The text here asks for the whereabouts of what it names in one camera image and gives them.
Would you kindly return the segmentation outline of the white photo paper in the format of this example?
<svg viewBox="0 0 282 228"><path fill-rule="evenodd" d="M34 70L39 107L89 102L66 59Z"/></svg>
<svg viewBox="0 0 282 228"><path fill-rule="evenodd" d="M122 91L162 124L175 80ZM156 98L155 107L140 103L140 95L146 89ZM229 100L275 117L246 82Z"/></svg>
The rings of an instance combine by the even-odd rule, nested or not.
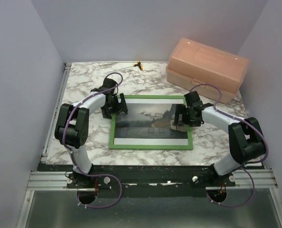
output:
<svg viewBox="0 0 282 228"><path fill-rule="evenodd" d="M174 125L178 99L149 99L146 103L129 103L128 114L117 114L114 145L190 146L187 129Z"/></svg>

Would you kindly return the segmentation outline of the wooden picture frame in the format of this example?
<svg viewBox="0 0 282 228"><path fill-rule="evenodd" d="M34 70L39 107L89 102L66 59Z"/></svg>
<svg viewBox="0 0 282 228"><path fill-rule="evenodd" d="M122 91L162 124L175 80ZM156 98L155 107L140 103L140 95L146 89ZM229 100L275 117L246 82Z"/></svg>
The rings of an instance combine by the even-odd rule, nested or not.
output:
<svg viewBox="0 0 282 228"><path fill-rule="evenodd" d="M182 95L126 95L128 113L112 115L109 148L116 150L192 150L190 126L175 125Z"/></svg>

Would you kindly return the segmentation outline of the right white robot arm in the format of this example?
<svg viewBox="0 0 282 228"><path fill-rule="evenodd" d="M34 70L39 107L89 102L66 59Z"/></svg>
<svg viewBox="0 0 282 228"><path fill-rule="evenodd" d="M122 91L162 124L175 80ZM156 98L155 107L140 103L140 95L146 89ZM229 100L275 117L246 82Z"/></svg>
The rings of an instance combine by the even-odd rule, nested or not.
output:
<svg viewBox="0 0 282 228"><path fill-rule="evenodd" d="M174 126L200 127L204 123L209 123L223 130L229 137L229 153L210 165L205 174L198 178L194 177L194 182L218 186L232 171L244 164L252 163L253 159L267 157L268 145L257 119L235 117L217 109L215 104L204 104L197 91L185 94L184 99L185 104L176 105Z"/></svg>

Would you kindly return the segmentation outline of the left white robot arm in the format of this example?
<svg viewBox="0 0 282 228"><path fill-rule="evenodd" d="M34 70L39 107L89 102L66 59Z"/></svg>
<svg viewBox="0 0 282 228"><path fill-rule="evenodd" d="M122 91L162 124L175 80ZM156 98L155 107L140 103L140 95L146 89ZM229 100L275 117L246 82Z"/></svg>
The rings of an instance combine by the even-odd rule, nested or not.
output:
<svg viewBox="0 0 282 228"><path fill-rule="evenodd" d="M121 112L128 113L124 94L117 96L119 85L113 79L105 78L102 86L91 90L87 97L73 104L62 104L59 110L54 135L68 150L73 171L79 173L78 182L85 188L94 183L94 175L90 173L92 162L85 146L89 117L97 109L101 109L105 119L111 119L114 114Z"/></svg>

